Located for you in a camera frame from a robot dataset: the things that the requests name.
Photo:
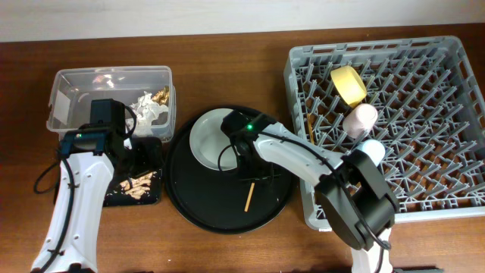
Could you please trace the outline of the gold foil wrapper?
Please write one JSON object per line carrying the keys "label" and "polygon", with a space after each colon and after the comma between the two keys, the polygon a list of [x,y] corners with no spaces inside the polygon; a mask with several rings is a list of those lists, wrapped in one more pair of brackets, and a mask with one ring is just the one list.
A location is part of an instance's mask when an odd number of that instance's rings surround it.
{"label": "gold foil wrapper", "polygon": [[160,89],[156,94],[153,95],[152,101],[158,103],[159,105],[167,105],[170,98],[170,87],[165,86]]}

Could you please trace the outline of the white tissue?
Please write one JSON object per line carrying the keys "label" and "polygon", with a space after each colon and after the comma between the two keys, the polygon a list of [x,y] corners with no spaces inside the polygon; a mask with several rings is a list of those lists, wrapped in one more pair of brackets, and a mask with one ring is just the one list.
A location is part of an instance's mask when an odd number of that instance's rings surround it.
{"label": "white tissue", "polygon": [[129,129],[135,127],[133,135],[136,137],[146,137],[152,134],[151,125],[153,121],[158,120],[161,114],[168,112],[169,108],[166,105],[160,105],[158,102],[152,100],[152,94],[144,92],[143,96],[137,99],[137,102],[132,103],[130,108],[136,115],[136,125],[133,125],[133,119],[126,119]]}

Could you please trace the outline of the food scraps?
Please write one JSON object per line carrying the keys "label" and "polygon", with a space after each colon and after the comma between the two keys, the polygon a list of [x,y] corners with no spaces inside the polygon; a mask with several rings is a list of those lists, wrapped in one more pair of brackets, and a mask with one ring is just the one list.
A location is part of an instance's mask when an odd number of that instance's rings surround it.
{"label": "food scraps", "polygon": [[151,190],[155,185],[156,171],[150,172],[138,178],[128,178],[107,192],[108,197],[127,197],[128,200],[141,201],[151,196]]}

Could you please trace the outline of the wooden chopstick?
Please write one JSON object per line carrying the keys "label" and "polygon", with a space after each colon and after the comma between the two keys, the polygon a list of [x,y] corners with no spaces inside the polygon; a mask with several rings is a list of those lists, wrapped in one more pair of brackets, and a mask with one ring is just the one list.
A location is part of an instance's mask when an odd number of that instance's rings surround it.
{"label": "wooden chopstick", "polygon": [[308,125],[308,135],[309,135],[309,139],[310,139],[311,144],[314,144],[313,121],[314,121],[314,118],[312,117],[312,114],[308,113],[307,114],[307,125]]}
{"label": "wooden chopstick", "polygon": [[249,188],[247,199],[246,199],[244,212],[249,211],[249,206],[250,206],[250,203],[252,201],[252,195],[253,195],[254,188],[255,188],[255,182],[252,182],[251,185],[250,185],[250,188]]}

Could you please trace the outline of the grey round plate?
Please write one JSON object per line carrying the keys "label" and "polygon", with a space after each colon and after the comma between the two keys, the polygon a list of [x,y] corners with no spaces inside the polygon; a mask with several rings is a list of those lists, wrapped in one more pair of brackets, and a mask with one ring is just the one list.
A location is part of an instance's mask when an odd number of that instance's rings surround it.
{"label": "grey round plate", "polygon": [[230,145],[230,139],[221,130],[224,117],[231,108],[216,108],[200,116],[189,135],[190,149],[199,163],[211,170],[218,171],[217,161],[222,150]]}

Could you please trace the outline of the blue plastic cup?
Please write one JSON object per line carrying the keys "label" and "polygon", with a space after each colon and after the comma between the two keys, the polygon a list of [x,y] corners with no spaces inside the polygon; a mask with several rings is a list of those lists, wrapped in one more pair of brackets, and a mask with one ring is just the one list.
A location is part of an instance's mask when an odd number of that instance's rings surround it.
{"label": "blue plastic cup", "polygon": [[384,145],[377,140],[365,140],[357,146],[357,150],[367,154],[375,166],[382,162],[386,153]]}

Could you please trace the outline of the yellow bowl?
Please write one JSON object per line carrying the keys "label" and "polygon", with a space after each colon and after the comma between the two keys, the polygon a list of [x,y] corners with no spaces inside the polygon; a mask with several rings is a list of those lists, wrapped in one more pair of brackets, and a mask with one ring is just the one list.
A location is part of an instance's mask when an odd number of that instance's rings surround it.
{"label": "yellow bowl", "polygon": [[367,96],[367,89],[352,66],[339,67],[330,72],[331,80],[343,101],[352,108]]}

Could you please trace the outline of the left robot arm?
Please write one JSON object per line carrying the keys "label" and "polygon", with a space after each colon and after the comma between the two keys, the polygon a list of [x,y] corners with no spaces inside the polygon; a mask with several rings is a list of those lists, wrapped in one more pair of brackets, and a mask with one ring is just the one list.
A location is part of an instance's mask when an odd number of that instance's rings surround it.
{"label": "left robot arm", "polygon": [[110,188],[161,176],[161,141],[132,138],[125,114],[114,99],[91,103],[89,123],[70,130],[60,142],[60,179],[46,239],[33,272],[96,272],[97,239],[103,203]]}

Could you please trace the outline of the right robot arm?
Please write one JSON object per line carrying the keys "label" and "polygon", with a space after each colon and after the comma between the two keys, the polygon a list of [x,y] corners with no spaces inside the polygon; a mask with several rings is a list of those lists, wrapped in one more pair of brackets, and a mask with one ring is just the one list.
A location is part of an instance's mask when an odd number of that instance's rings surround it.
{"label": "right robot arm", "polygon": [[313,187],[333,232],[352,250],[353,272],[394,270],[389,238],[399,202],[379,160],[360,149],[348,155],[323,149],[265,114],[232,110],[221,131],[238,160],[273,163]]}

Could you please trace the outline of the pink plastic cup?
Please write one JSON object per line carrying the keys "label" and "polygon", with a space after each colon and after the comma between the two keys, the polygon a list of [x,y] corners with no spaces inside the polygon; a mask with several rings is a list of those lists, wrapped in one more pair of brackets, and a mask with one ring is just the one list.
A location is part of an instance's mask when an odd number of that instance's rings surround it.
{"label": "pink plastic cup", "polygon": [[363,103],[355,107],[346,116],[343,121],[343,130],[353,139],[358,139],[361,136],[366,137],[371,132],[377,119],[377,109],[370,104]]}

